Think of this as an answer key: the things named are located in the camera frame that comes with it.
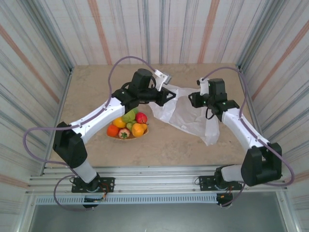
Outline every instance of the marble surface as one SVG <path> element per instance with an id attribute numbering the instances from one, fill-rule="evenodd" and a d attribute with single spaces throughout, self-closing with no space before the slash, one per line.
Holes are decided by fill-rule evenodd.
<path id="1" fill-rule="evenodd" d="M 172 85 L 198 88 L 198 78 L 221 66 L 224 64 L 169 64 L 154 65 L 154 68 L 171 74 Z M 61 121 L 70 123 L 78 120 L 106 101 L 107 76 L 111 68 L 107 65 L 75 67 Z M 147 67 L 119 65 L 112 75 L 113 90 L 130 81 L 138 68 Z M 221 70 L 210 78 L 224 79 L 228 99 L 242 104 L 244 94 L 237 73 Z M 106 128 L 103 128 L 86 144 L 88 159 L 93 166 L 222 165 L 243 162 L 245 151 L 223 123 L 219 123 L 220 137 L 217 144 L 206 146 L 199 137 L 154 118 L 148 105 L 140 105 L 139 110 L 148 116 L 149 133 L 131 141 L 120 141 L 108 137 Z M 247 106 L 244 114 L 251 121 Z M 50 160 L 62 161 L 54 151 Z"/>

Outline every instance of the plastic bag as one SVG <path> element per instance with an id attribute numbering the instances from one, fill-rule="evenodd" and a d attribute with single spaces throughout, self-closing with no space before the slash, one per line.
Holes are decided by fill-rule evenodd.
<path id="1" fill-rule="evenodd" d="M 173 85 L 164 87 L 176 93 L 176 97 L 165 103 L 163 107 L 154 102 L 149 103 L 154 117 L 184 132 L 200 137 L 206 145 L 215 144 L 220 134 L 217 117 L 206 119 L 206 107 L 194 108 L 188 99 L 188 95 L 198 92 L 199 89 L 181 88 Z"/>

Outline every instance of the gray floor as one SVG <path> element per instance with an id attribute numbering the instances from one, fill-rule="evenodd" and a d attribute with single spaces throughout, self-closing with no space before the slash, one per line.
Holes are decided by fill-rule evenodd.
<path id="1" fill-rule="evenodd" d="M 276 193 L 243 193 L 228 209 L 216 204 L 99 205 L 69 212 L 39 205 L 32 232 L 284 232 Z"/>

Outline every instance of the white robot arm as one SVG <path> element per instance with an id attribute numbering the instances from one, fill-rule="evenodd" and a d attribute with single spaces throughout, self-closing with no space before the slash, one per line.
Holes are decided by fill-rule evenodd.
<path id="1" fill-rule="evenodd" d="M 281 177 L 281 160 L 272 152 L 266 149 L 262 141 L 273 148 L 281 155 L 281 147 L 277 144 L 270 144 L 267 139 L 261 136 L 242 114 L 239 106 L 234 100 L 227 100 L 225 83 L 223 79 L 197 81 L 200 85 L 200 92 L 189 95 L 189 100 L 193 107 L 207 107 L 206 118 L 217 116 L 218 119 L 229 127 L 237 137 L 246 157 L 242 165 L 229 165 L 220 167 L 215 173 L 215 184 L 218 189 L 225 189 L 229 182 L 244 182 L 248 186 L 266 183 Z M 255 134 L 254 137 L 245 125 Z"/>
<path id="2" fill-rule="evenodd" d="M 71 130 L 56 131 L 53 149 L 71 167 L 84 183 L 83 189 L 89 192 L 98 190 L 99 175 L 87 160 L 85 144 L 100 129 L 108 125 L 114 119 L 121 117 L 140 103 L 155 102 L 160 106 L 173 99 L 176 94 L 164 88 L 171 80 L 171 76 L 159 70 L 155 71 L 155 78 L 146 69 L 138 69 L 132 81 L 124 84 L 116 90 L 107 104 L 98 107 L 85 117 L 70 123 L 71 126 L 80 125 Z M 149 87 L 153 80 L 154 87 Z M 94 115 L 105 109 L 101 114 L 91 121 L 82 124 Z M 58 127 L 67 127 L 61 122 Z"/>

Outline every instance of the wicker bowl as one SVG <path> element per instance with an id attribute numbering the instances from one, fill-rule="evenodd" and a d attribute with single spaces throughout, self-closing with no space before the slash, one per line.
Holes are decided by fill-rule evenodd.
<path id="1" fill-rule="evenodd" d="M 143 136 L 146 135 L 146 134 L 148 134 L 148 132 L 149 132 L 149 130 L 148 130 L 148 128 L 147 128 L 147 129 L 144 131 Z M 126 138 L 126 139 L 122 139 L 122 138 L 120 138 L 118 135 L 115 136 L 115 137 L 110 137 L 110 138 L 126 141 L 126 140 L 131 140 L 131 139 L 138 139 L 138 138 L 140 138 L 140 137 L 135 137 L 132 133 L 130 133 L 130 136 L 129 136 L 128 138 Z"/>

